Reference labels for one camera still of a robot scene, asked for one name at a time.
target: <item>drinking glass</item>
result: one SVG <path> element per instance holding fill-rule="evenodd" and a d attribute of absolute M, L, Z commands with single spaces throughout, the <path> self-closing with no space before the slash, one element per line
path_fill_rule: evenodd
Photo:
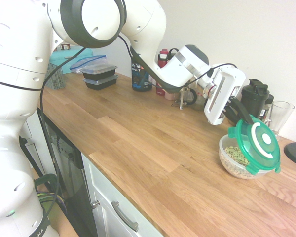
<path fill-rule="evenodd" d="M 274 132 L 276 139 L 281 128 L 286 123 L 289 116 L 292 114 L 295 106 L 286 101 L 273 101 L 271 110 L 269 112 L 269 119 L 265 121 L 265 124 Z"/>

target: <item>white wall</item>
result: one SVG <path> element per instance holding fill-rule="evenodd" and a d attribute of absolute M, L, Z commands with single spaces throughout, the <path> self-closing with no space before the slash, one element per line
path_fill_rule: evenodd
<path fill-rule="evenodd" d="M 167 15 L 160 49 L 195 44 L 210 64 L 234 63 L 247 79 L 267 84 L 275 100 L 296 107 L 296 0 L 159 2 Z M 130 76 L 130 59 L 120 39 L 102 50 L 118 72 Z M 280 135 L 296 141 L 296 108 Z"/>

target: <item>container lid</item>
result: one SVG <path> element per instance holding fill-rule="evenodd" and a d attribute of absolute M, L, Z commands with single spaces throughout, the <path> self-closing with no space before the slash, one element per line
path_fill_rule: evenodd
<path fill-rule="evenodd" d="M 265 104 L 266 105 L 272 104 L 273 103 L 273 100 L 274 100 L 274 96 L 270 94 L 268 96 L 268 99 L 265 101 Z"/>
<path fill-rule="evenodd" d="M 280 172 L 280 147 L 274 133 L 259 119 L 252 117 L 253 125 L 242 119 L 228 129 L 229 138 L 236 138 L 238 146 L 249 161 L 246 170 L 255 175 L 260 170 Z"/>
<path fill-rule="evenodd" d="M 103 79 L 100 79 L 100 80 L 90 80 L 90 79 L 84 78 L 83 81 L 85 83 L 92 84 L 92 85 L 102 85 L 103 83 L 109 82 L 111 80 L 115 80 L 117 78 L 118 78 L 118 75 L 115 74 L 113 76 L 103 78 Z"/>
<path fill-rule="evenodd" d="M 93 64 L 86 66 L 82 69 L 80 69 L 81 72 L 83 73 L 88 73 L 88 74 L 100 74 L 100 73 L 106 73 L 111 70 L 115 70 L 117 66 L 110 64 L 110 63 L 103 63 L 103 64 Z"/>
<path fill-rule="evenodd" d="M 249 79 L 250 84 L 242 88 L 241 94 L 252 100 L 267 100 L 270 92 L 267 85 L 257 79 Z"/>
<path fill-rule="evenodd" d="M 164 49 L 162 49 L 161 51 L 160 51 L 160 54 L 168 54 L 169 52 L 168 52 L 168 50 L 166 49 L 166 48 L 164 48 Z"/>

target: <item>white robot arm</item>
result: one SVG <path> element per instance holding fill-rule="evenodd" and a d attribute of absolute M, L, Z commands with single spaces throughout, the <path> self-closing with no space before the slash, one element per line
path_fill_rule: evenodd
<path fill-rule="evenodd" d="M 42 222 L 31 169 L 19 147 L 19 133 L 34 113 L 49 57 L 63 41 L 88 48 L 112 43 L 120 32 L 136 61 L 168 92 L 192 78 L 208 97 L 205 114 L 220 124 L 231 95 L 245 76 L 231 66 L 211 70 L 207 56 L 184 46 L 164 67 L 155 62 L 166 27 L 157 0 L 0 0 L 0 237 L 57 237 Z"/>

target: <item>wooden countertop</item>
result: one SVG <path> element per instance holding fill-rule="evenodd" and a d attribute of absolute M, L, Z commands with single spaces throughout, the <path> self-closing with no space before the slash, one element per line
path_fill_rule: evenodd
<path fill-rule="evenodd" d="M 296 164 L 282 152 L 282 172 L 232 177 L 219 159 L 228 124 L 171 107 L 131 79 L 100 91 L 82 75 L 44 92 L 44 111 L 94 165 L 169 237 L 296 237 Z M 291 141 L 282 139 L 283 148 Z"/>

